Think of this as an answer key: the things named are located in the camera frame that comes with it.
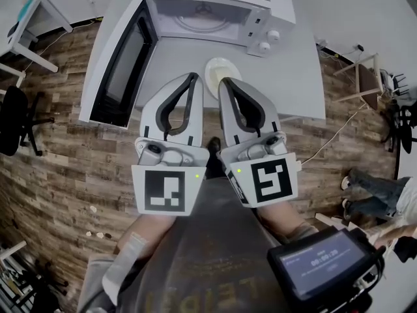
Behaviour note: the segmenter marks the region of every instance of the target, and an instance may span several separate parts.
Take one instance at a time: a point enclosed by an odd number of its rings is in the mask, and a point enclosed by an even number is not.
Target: open microwave door
[[[146,0],[132,0],[109,37],[81,101],[81,121],[126,128],[158,37]]]

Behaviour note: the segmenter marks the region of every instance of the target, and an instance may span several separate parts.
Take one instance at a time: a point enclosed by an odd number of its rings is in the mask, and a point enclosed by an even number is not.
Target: screw
[[[161,153],[161,149],[156,145],[149,145],[148,148],[149,148],[149,151],[153,153],[156,153],[156,154]]]
[[[278,137],[277,136],[274,136],[272,138],[269,138],[266,141],[266,144],[269,145],[269,146],[271,146],[271,145],[274,145],[277,141],[278,141]]]

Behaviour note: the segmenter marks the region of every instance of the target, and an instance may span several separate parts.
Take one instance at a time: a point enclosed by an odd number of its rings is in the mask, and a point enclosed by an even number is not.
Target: white microwave
[[[275,54],[280,38],[294,25],[292,0],[132,0],[84,88],[79,119],[127,128],[146,68],[163,37],[235,44],[266,57]]]

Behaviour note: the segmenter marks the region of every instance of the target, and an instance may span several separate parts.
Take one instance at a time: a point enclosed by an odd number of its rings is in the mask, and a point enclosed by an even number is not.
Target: black device
[[[359,229],[330,227],[268,251],[268,262],[293,312],[365,312],[381,279],[382,254]]]

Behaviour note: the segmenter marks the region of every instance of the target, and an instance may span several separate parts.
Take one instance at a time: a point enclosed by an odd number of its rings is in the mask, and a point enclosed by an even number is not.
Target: black chair
[[[33,120],[36,105],[43,95],[44,93],[36,94],[35,100],[28,111],[28,100],[25,93],[14,86],[7,89],[0,110],[0,153],[8,156],[14,155],[19,144],[25,146],[27,134],[35,154],[39,157],[42,156],[42,151],[38,151],[36,147],[32,127],[42,123],[54,123],[55,121],[54,118]]]

